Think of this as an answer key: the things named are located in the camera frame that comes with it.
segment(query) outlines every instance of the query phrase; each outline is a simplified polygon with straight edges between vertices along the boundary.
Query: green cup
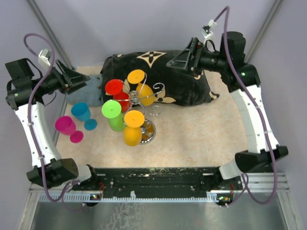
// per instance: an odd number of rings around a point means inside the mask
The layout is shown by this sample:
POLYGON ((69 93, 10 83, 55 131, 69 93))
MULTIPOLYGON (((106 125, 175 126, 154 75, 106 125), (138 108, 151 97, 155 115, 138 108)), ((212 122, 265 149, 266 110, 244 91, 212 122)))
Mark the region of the green cup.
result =
POLYGON ((120 113, 115 118, 108 118, 107 122, 110 126, 110 128, 115 132, 121 132, 125 129, 126 125, 123 122, 123 113, 120 113))

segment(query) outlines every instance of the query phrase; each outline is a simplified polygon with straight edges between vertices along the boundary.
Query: pink cup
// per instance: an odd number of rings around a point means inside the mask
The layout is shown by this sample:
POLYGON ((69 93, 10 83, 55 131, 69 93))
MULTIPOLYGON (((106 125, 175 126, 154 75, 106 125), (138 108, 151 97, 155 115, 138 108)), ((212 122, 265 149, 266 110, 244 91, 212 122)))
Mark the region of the pink cup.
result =
POLYGON ((76 124, 69 116, 61 116, 55 124, 56 130, 64 135, 72 135, 76 132, 76 124))

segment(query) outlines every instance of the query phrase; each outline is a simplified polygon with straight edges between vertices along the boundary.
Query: beige surface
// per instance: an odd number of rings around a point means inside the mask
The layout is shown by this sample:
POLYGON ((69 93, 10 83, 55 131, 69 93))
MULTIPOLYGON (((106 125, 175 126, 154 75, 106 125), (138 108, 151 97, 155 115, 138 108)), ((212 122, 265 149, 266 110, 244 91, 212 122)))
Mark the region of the beige surface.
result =
MULTIPOLYGON (((99 73, 101 66, 80 67, 84 74, 99 73)), ((155 139, 147 145, 126 146, 122 132, 113 132, 101 107, 90 108, 98 126, 93 131, 84 129, 76 119, 77 129, 84 132, 78 144, 61 135, 57 148, 63 158, 73 158, 77 164, 94 167, 191 167, 218 166, 231 160, 235 153, 247 149, 247 140, 240 113, 222 83, 218 73, 206 72, 213 92, 219 99, 194 107, 159 104, 159 116, 146 118, 157 129, 155 139)), ((65 115, 71 115, 67 105, 65 115)))

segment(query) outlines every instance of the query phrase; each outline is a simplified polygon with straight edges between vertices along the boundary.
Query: gray wall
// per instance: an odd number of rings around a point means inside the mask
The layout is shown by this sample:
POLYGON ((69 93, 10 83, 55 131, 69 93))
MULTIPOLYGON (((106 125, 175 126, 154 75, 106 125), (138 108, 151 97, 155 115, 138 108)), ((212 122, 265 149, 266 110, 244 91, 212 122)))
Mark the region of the gray wall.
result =
POLYGON ((252 63, 262 80, 263 101, 277 139, 289 148, 278 166, 286 173, 307 228, 307 1, 286 0, 252 63))
MULTIPOLYGON (((230 5, 229 30, 244 33, 249 50, 274 0, 36 0, 74 65, 112 54, 180 49, 230 5)), ((215 28, 220 44, 224 17, 215 28)))
MULTIPOLYGON (((44 31, 24 0, 6 1, 0 7, 0 28, 0 229, 13 230, 21 217, 30 186, 26 172, 32 167, 23 127, 5 102, 6 84, 10 76, 4 63, 30 58, 37 64, 37 59, 25 48, 23 36, 29 32, 44 35, 44 31)), ((38 38, 29 38, 29 45, 36 52, 47 47, 38 38)), ((47 107, 49 127, 53 127, 60 99, 58 97, 47 107)))

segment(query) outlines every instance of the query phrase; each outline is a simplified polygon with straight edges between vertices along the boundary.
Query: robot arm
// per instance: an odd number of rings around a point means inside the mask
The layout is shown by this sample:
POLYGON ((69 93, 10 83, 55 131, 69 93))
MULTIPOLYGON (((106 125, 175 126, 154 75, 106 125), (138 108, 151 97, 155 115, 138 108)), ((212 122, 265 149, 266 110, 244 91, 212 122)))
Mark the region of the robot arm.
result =
MULTIPOLYGON (((47 58, 43 60, 46 66, 48 63, 47 58)), ((85 82, 90 78, 65 67, 57 60, 56 64, 62 73, 53 67, 51 73, 39 87, 31 105, 32 124, 29 124, 27 116, 28 101, 32 89, 40 79, 32 79, 34 74, 28 65, 28 61, 28 59, 24 58, 5 64, 12 78, 7 85, 6 102, 15 111, 15 114, 22 123, 31 150, 33 170, 27 173, 28 179, 35 184, 43 186, 42 167, 45 168, 48 188, 59 186, 73 179, 81 182, 90 179, 94 173, 92 167, 88 165, 77 166, 73 159, 61 158, 46 123, 43 102, 43 95, 52 94, 56 90, 66 94, 72 93, 85 86, 85 82), (44 165, 41 165, 41 158, 38 155, 29 125, 33 127, 35 138, 43 155, 44 165)))
MULTIPOLYGON (((183 52, 170 60, 167 66, 183 71, 192 71, 196 74, 200 74, 202 70, 219 72, 223 83, 228 87, 229 93, 238 106, 248 140, 248 149, 237 153, 233 160, 219 167, 217 172, 219 184, 223 180, 231 179, 243 173, 251 173, 260 167, 270 165, 272 158, 265 138, 266 132, 263 130, 262 120, 257 108, 248 97, 247 92, 240 86, 227 61, 224 35, 222 35, 220 51, 214 50, 212 52, 207 48, 207 39, 212 34, 210 27, 203 27, 202 34, 205 37, 204 43, 197 38, 192 38, 183 52)), ((288 154, 288 149, 286 146, 279 146, 270 128, 262 103, 260 79, 256 68, 244 62, 245 38, 239 32, 227 32, 227 43, 236 72, 262 112, 269 141, 275 159, 278 160, 288 154)))

